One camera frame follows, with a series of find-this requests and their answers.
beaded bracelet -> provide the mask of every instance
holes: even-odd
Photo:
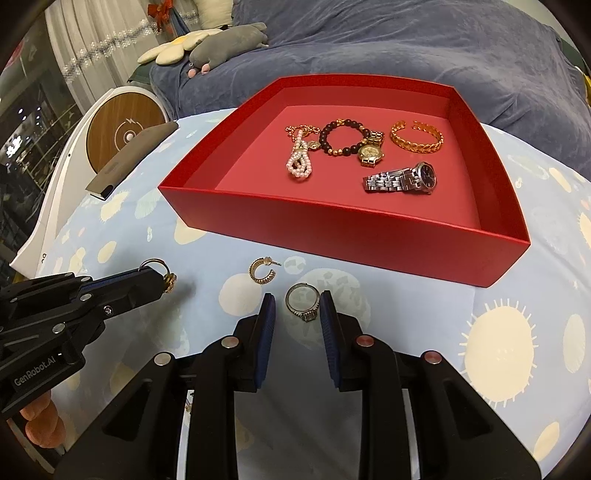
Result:
[[[346,127],[351,127],[356,130],[359,130],[363,135],[363,140],[359,143],[353,144],[350,147],[340,148],[338,150],[333,149],[327,141],[328,134],[332,132],[335,128],[340,127],[341,125],[345,125]],[[368,142],[368,137],[370,136],[371,132],[369,129],[365,128],[359,122],[356,122],[351,119],[343,120],[342,118],[337,118],[337,120],[327,124],[321,131],[319,136],[320,148],[324,150],[324,153],[328,155],[332,155],[333,157],[340,157],[341,155],[344,157],[348,157],[351,154],[356,154],[361,147],[363,147]]]

black watch dial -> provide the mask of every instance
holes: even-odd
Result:
[[[423,163],[421,166],[419,166],[418,177],[423,182],[423,185],[425,185],[425,188],[429,190],[435,188],[435,184],[437,183],[435,170],[433,170],[433,167],[428,163]]]

watch face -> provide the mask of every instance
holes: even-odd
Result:
[[[375,165],[382,159],[384,153],[379,147],[376,147],[374,145],[364,145],[359,149],[357,155],[362,162]]]
[[[437,184],[437,177],[435,176],[435,170],[428,163],[421,163],[418,166],[418,177],[425,185],[427,190],[433,190]]]

red ribbon decoration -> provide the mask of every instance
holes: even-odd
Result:
[[[162,30],[162,26],[167,24],[170,20],[170,13],[168,12],[173,7],[173,0],[164,0],[160,5],[149,4],[148,15],[156,19],[156,26],[158,33]]]

red tray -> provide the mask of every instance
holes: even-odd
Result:
[[[385,157],[375,169],[356,155],[310,152],[312,175],[285,168],[288,125],[323,127],[350,118],[383,131]],[[444,144],[416,154],[389,138],[431,143],[411,129],[437,127]],[[348,127],[330,134],[342,148],[359,141]],[[362,177],[433,165],[433,194],[366,193]],[[452,87],[374,75],[278,79],[202,139],[160,185],[188,226],[279,247],[475,286],[494,283],[530,245],[521,208],[489,138]]]

